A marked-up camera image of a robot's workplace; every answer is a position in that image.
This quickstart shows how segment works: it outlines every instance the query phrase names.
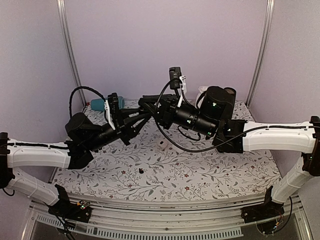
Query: table surface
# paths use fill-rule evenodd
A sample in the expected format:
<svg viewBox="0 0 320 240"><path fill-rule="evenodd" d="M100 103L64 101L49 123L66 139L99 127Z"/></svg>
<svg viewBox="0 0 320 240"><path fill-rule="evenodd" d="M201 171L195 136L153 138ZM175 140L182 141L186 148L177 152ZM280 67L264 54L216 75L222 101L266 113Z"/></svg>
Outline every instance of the table surface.
<svg viewBox="0 0 320 240"><path fill-rule="evenodd" d="M138 106L137 100L126 100L126 108ZM91 110L85 114L94 124L105 123L103 113ZM235 103L233 119L253 118L241 101ZM212 146L212 140L192 141L182 136L177 125L166 133L189 149ZM192 131L186 132L195 136ZM58 169L53 183L67 192L100 198L136 201L201 201L225 199L264 193L281 179L269 150L219 153L215 149L201 153L177 153L172 147L161 149L163 139L151 119L140 134L125 146L119 139L93 153L94 160L83 169Z"/></svg>

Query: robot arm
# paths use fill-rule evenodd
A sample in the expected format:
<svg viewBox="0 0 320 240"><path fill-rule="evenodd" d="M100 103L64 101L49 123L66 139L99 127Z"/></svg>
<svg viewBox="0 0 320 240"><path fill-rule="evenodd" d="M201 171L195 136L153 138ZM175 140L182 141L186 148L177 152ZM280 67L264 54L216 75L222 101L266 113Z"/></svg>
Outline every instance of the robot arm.
<svg viewBox="0 0 320 240"><path fill-rule="evenodd" d="M126 145L130 144L129 140L139 133L151 117L138 108L120 110L116 93L108 97L108 107L114 125L95 125L83 113L77 113L65 126L71 138L66 142L21 142L9 139L6 132L0 133L0 188L19 191L29 198L44 202L49 206L51 214L88 222L91 215L88 202L70 203L63 187L40 181L19 167L82 169L93 159L91 151L96 152L117 139L121 139Z"/></svg>
<svg viewBox="0 0 320 240"><path fill-rule="evenodd" d="M279 212L283 214L286 200L308 180L320 176L319 117L312 116L310 121L292 124L248 122L244 131L261 126L267 128L249 132L242 138L244 151L290 150L301 152L301 157L279 183L267 189L262 204L242 209L241 216L246 223L275 217Z"/></svg>

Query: small white object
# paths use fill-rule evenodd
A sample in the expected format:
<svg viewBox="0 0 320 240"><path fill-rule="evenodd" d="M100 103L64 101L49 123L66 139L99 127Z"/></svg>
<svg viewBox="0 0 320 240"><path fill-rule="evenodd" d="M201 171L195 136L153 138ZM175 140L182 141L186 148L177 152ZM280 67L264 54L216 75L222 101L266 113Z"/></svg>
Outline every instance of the small white object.
<svg viewBox="0 0 320 240"><path fill-rule="evenodd" d="M182 101L184 99L184 97L182 96L182 91L183 91L184 94L187 93L186 76L182 75L179 79L181 80L181 82L180 82L181 94L180 94L179 102L178 102L178 105L177 105L178 108L180 108L180 106L182 104Z"/></svg>
<svg viewBox="0 0 320 240"><path fill-rule="evenodd" d="M175 145L172 145L171 146L173 150L175 150L178 154L182 154L184 153L185 151L183 151L182 149L176 147Z"/></svg>
<svg viewBox="0 0 320 240"><path fill-rule="evenodd" d="M9 182L8 189L26 194L29 198L33 197L50 206L58 202L59 193L54 185L36 179L18 167L13 168L12 173L15 178Z"/></svg>
<svg viewBox="0 0 320 240"><path fill-rule="evenodd" d="M108 119L108 123L110 124L113 130L116 130L114 122L112 121L112 118L111 118L110 106L109 106L108 100L105 100L104 102L104 109L106 110L106 117Z"/></svg>
<svg viewBox="0 0 320 240"><path fill-rule="evenodd" d="M294 167L272 188L272 202L277 204L285 203L292 194L313 178L309 172L302 170L303 165L304 159L300 157Z"/></svg>
<svg viewBox="0 0 320 240"><path fill-rule="evenodd" d="M306 154L312 153L316 143L316 139L313 137L313 134L315 133L314 128L269 128L274 125L304 127L312 126L312 123L305 121L300 123L283 124L249 121L244 124L243 131L263 126L268 128L248 132L246 136L242 138L243 150L291 150Z"/></svg>
<svg viewBox="0 0 320 240"><path fill-rule="evenodd" d="M166 149L169 145L168 141L166 139L159 139L156 144L161 148L161 149Z"/></svg>

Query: black cable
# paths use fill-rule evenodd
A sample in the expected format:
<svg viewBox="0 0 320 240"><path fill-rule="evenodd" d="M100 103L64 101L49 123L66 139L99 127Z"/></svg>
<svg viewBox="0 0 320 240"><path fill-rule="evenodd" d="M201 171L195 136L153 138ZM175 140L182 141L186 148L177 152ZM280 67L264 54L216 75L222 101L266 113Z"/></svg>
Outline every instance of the black cable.
<svg viewBox="0 0 320 240"><path fill-rule="evenodd" d="M0 145L0 148L3 148L3 147L8 146L8 145L9 145L9 143L2 144L2 145Z"/></svg>
<svg viewBox="0 0 320 240"><path fill-rule="evenodd" d="M9 197L13 197L16 193L15 190L13 190L13 192L11 194L9 194L4 188L2 188L2 190L4 191L5 194L7 194Z"/></svg>
<svg viewBox="0 0 320 240"><path fill-rule="evenodd" d="M88 87L88 86L78 86L70 94L70 99L69 99L69 116L70 116L70 118L72 117L72 99L74 97L75 92L80 90L80 89L85 89L85 90L88 90L90 92L93 92L94 94L98 95L101 99L103 99L104 102L106 101L105 97L100 92L98 92L97 90L95 90L95 89L93 89L91 87ZM104 110L104 119L106 120L106 122L108 122L108 119L107 119L107 116L106 116L106 110Z"/></svg>
<svg viewBox="0 0 320 240"><path fill-rule="evenodd" d="M198 135L198 138L193 138L193 137L191 137L191 136L188 136L187 134L184 134L184 133L181 131L180 127L182 127L182 126L179 125L177 129L178 129L179 133L180 133L182 136L184 136L185 138L190 139L190 140L193 140L193 141L200 141L200 140L201 140L201 135L200 135L200 133L197 134L197 135Z"/></svg>
<svg viewBox="0 0 320 240"><path fill-rule="evenodd" d="M196 107L197 109L200 109L200 107L198 106L198 104L199 104L199 102L201 101L201 99L203 99L203 98L205 97L205 95L206 95L206 91L202 92L202 93L200 94L200 96L198 97L198 99L196 100L195 107Z"/></svg>
<svg viewBox="0 0 320 240"><path fill-rule="evenodd" d="M174 90L174 93L175 93L175 95L176 95L178 98L180 97L179 92L178 92L178 89L175 89L175 90Z"/></svg>
<svg viewBox="0 0 320 240"><path fill-rule="evenodd" d="M277 228L277 229L274 231L274 233L277 233L277 232L281 231L282 229L284 229L285 226L286 226L286 225L288 224L288 222L290 221L290 218L291 218L291 215L292 215L293 203L292 203L292 198L289 197L289 199L290 199L290 213L289 213L289 217L288 217L288 219L286 220L286 222L282 225L282 227L281 227L281 228Z"/></svg>
<svg viewBox="0 0 320 240"><path fill-rule="evenodd" d="M65 231L65 236L70 240L76 240L75 237L72 235L71 231L67 228L67 224L66 224L66 220L64 220L64 222L60 219L60 217L56 214L56 212L51 208L51 206L49 206L48 204L46 204L45 202L43 202L50 210L51 212L53 212L54 216L59 220L59 222L62 224L64 231Z"/></svg>
<svg viewBox="0 0 320 240"><path fill-rule="evenodd" d="M159 102L160 102L160 99L162 97L162 95L164 94L165 90L167 89L167 87L170 85L171 81L167 82L167 84L164 86L164 88L162 89L156 103L155 103L155 112L157 114L158 112L158 105L159 105ZM158 123L158 119L157 119L158 116L154 116L154 122L155 122L155 125L157 126L157 128L159 129L159 131L162 133L162 135L171 143L173 144L174 146L176 146L177 148L183 150L183 151L186 151L186 152L189 152L189 153L202 153L202 152L205 152L205 151L210 151L210 150L213 150L213 149L216 149L226 143L229 143L231 142L232 140L236 139L236 138L239 138L247 133L250 133L252 131L255 131L255 130L260 130L260 129L271 129L271 128L278 128L278 129L306 129L306 126L281 126L281 125L271 125L271 126L258 126L258 127L255 127L255 128L251 128L247 131L244 131L218 145L215 145L215 146L211 146L211 147L208 147L208 148L204 148L204 149L200 149L200 150L192 150L192 149L187 149L187 148L184 148L182 146L180 146L179 144L177 144L176 142L174 142L170 137L168 137L166 135L166 133L161 129L159 123ZM308 128L320 128L319 126L308 126Z"/></svg>
<svg viewBox="0 0 320 240"><path fill-rule="evenodd" d="M183 97L183 100L191 107L194 107L186 98L185 96L185 92L181 89L181 94L182 94L182 97Z"/></svg>

